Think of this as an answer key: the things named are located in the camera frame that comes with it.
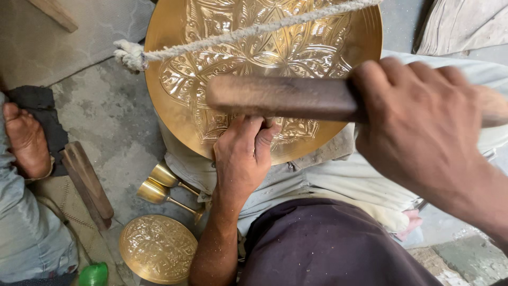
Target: pink cloth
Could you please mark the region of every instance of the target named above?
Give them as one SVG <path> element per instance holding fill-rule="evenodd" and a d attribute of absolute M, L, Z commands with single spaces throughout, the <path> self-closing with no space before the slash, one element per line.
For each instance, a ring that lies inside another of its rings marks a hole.
<path fill-rule="evenodd" d="M 407 225 L 407 228 L 399 233 L 395 234 L 395 237 L 398 238 L 400 241 L 406 241 L 407 236 L 417 227 L 421 226 L 423 223 L 423 220 L 421 217 L 418 216 L 419 210 L 410 210 L 410 211 L 403 211 L 402 213 L 407 215 L 409 218 L 409 224 Z"/>

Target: green plastic bottle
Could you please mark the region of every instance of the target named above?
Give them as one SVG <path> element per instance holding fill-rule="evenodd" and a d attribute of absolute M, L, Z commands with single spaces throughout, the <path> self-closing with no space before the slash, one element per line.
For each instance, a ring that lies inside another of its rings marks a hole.
<path fill-rule="evenodd" d="M 79 286 L 107 286 L 108 265 L 104 262 L 87 266 L 79 274 Z"/>

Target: bare foot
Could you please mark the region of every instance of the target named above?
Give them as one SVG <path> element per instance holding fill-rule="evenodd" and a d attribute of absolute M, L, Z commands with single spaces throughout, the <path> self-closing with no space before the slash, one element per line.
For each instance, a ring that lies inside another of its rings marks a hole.
<path fill-rule="evenodd" d="M 39 179 L 51 170 L 48 144 L 41 124 L 15 103 L 4 104 L 5 131 L 11 141 L 14 165 L 26 179 Z"/>

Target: engraved brass plate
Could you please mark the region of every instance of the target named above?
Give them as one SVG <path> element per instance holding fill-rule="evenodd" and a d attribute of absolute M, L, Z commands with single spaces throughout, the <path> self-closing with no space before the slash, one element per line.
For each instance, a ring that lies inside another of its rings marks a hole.
<path fill-rule="evenodd" d="M 177 284 L 189 275 L 198 241 L 178 221 L 162 215 L 131 220 L 120 234 L 123 260 L 141 278 Z"/>
<path fill-rule="evenodd" d="M 160 0 L 145 50 L 190 43 L 335 4 L 337 0 Z M 383 43 L 379 7 L 333 15 L 151 62 L 145 71 L 158 115 L 193 151 L 212 159 L 213 143 L 232 115 L 205 103 L 208 80 L 218 74 L 344 78 L 365 60 L 378 60 Z M 333 138 L 345 123 L 275 118 L 272 164 L 304 156 Z"/>

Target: rope knot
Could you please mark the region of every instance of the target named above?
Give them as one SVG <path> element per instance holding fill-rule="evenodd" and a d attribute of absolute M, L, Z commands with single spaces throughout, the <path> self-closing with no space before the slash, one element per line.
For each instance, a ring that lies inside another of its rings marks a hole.
<path fill-rule="evenodd" d="M 148 69 L 148 61 L 142 45 L 127 40 L 119 40 L 113 44 L 118 48 L 113 52 L 117 62 L 130 71 L 140 72 Z"/>

